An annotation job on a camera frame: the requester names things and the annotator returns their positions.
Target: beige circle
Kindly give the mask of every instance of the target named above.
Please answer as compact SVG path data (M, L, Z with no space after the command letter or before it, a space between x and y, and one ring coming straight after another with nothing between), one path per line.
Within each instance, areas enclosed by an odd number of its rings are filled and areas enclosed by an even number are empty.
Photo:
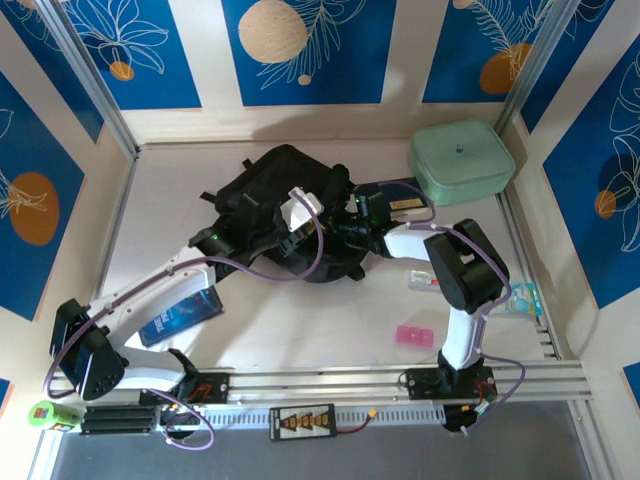
M36 0L16 0L16 1L31 10L36 10L38 8L38 4L36 3ZM68 0L58 0L58 2L60 3L67 2L67 1Z
M476 0L453 0L453 6L458 10L469 8L474 3L476 3Z
M257 62L281 63L298 55L307 44L302 17L281 0L260 0L238 24L240 43Z

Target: purple cable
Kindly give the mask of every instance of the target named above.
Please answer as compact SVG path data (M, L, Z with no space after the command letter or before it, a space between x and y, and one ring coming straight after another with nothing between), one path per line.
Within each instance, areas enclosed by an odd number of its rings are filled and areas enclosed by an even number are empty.
M176 397L174 397L173 395L170 395L170 394L168 394L166 392L161 392L160 390L156 390L156 389L153 389L153 388L149 388L148 391L153 393L154 395L157 395L159 397L164 398L165 400L169 400L170 402L177 403L178 405L182 405L187 410L189 410L189 413L191 415L193 415L198 420L200 420L201 423L204 423L204 425L207 427L207 430L209 430L209 434L210 435L209 435L209 441L207 443L205 443L203 445L196 445L196 446L185 445L184 443L176 442L175 440L173 440L172 438L169 437L169 422L167 422L167 426L165 427L164 430L162 430L162 434L164 435L164 438L167 439L167 443L169 445L173 445L174 447L179 448L181 450L190 450L190 451L193 451L193 452L197 452L197 451L200 451L200 450L206 450L211 445L213 445L213 442L215 441L215 430L213 429L213 425L211 425L209 420L207 420L204 416L200 415L200 413L198 413L198 411L195 408L191 407L187 403L181 402Z
M309 215L311 216L311 220L313 221L313 223L314 223L314 225L316 227L316 231L318 233L318 251L316 252L316 258L314 259L314 261L311 264L311 266L309 268L307 268L304 272L302 272L302 273L300 273L298 275L294 275L292 277L278 278L278 277L273 277L271 275L267 275L267 274L258 272L256 270L252 270L251 268L248 268L248 267L246 267L246 266L244 266L244 265L242 265L242 264L240 264L238 262L235 262L233 260L230 260L228 258L217 257L217 256L201 257L201 258L196 258L196 259L193 259L193 260L187 260L186 262L178 263L178 264L174 265L173 270L171 270L171 271L162 270L161 272L156 273L154 276L149 277L144 282L142 282L140 285L137 285L136 287L132 288L128 292L123 293L117 299L115 299L111 303L111 309L119 307L124 302L126 302L130 298L134 297L138 293L146 290L147 288L149 288L150 286L154 285L155 283L157 283L158 281L162 280L163 278L172 275L172 272L181 270L183 268L191 267L191 266L194 266L194 265L200 265L202 263L209 263L209 262L223 263L225 265L230 265L230 266L232 266L234 268L237 268L238 270L241 270L243 272L255 275L256 277L260 277L260 278L264 278L266 280L272 280L272 281L276 281L276 282L291 282L291 281L295 281L295 280L302 280L302 279L308 277L318 267L318 265L320 264L320 261L322 260L322 254L324 253L324 236L322 234L322 225L320 224L320 220L318 220L317 215L313 212L313 209L311 208L311 206L307 203L307 201L304 198L302 198L300 195L298 195L295 192L291 192L290 195L291 195L292 198L294 198L294 199L298 200L300 203L302 203L304 208L306 208L307 212L309 212ZM75 343L87 332L87 330L89 330L89 328L91 328L92 325L94 325L96 322L98 322L99 320L104 318L107 314L109 314L110 311L113 311L113 310L109 310L109 309L107 309L105 307L102 310L100 310L98 313L96 313L92 318L87 320L84 324L82 324L82 326L73 335L71 335L71 337L69 337L69 339L64 343L64 345L62 346L60 351L56 354L55 358L53 359L53 362L51 363L51 366L49 367L47 375L46 375L46 377L44 379L44 391L45 391L45 394L50 399L57 400L57 399L60 399L60 398L67 397L67 396L69 396L69 395L71 395L72 393L75 392L75 390L67 390L67 391L62 392L62 393L53 393L51 391L51 382L53 380L53 376L55 375L56 370L60 366L60 363L62 362L62 359L65 357L65 355L67 353L69 353L69 350L71 349L71 347L73 347L73 345L75 345ZM156 390L153 390L153 393L155 393L156 395L160 395L160 393L163 393L164 395L169 395L167 393L159 392L159 391L156 391Z
M513 387L511 387L511 389L507 393L505 393L502 396L502 398L500 398L500 400L496 403L496 405L492 409L490 409L486 413L486 415L481 416L476 421L476 423L474 423L469 428L464 430L464 434L468 435L471 431L475 430L479 425L484 423L487 417L492 415L493 412L495 412L496 410L499 410L500 407L504 405L504 403L511 397L511 395L513 395L515 391L520 387L520 385L522 385L522 382L524 382L524 378L526 376L527 370L521 362L517 360L509 360L507 358L494 357L491 355L487 355L486 353L481 351L482 337L484 336L484 329L487 323L487 316L489 315L489 312L491 312L491 310L493 310L498 305L509 300L509 298L511 298L511 295L513 294L513 289L511 288L509 279L504 274L504 272L500 269L498 264L489 255L487 255L487 253L484 250L482 250L482 248L480 248L478 244L476 244L473 240L465 237L462 233L458 232L457 230L450 227L442 227L439 225L416 225L416 226L410 225L409 230L432 230L434 232L447 232L452 234L453 236L458 238L460 241L468 245L475 253L477 253L487 263L487 265L491 267L491 269L495 272L498 278L500 278L500 281L504 284L506 289L506 293L502 297L500 297L498 300L494 302L491 302L482 310L481 312L482 318L480 320L480 323L478 324L478 328L476 329L476 333L473 339L473 348L475 348L480 353L480 355L482 355L484 358L488 360L493 360L496 362L511 363L513 365L520 367L522 371L520 373L520 378L518 379L518 381L513 385Z
M381 187L383 185L400 185L401 187L405 187L405 188L408 188L409 190L413 190L418 195L420 195L420 197L422 197L422 199L427 203L427 206L429 207L429 210L431 211L431 215L429 216L429 218L427 218L425 220L416 220L415 222L412 222L412 223L431 222L434 218L436 218L436 206L433 204L433 201L427 196L427 194L424 193L419 188L416 188L413 185L409 185L408 183L405 183L405 182L399 182L397 180L389 180L389 181L386 181L386 182L378 182L378 185L381 186Z

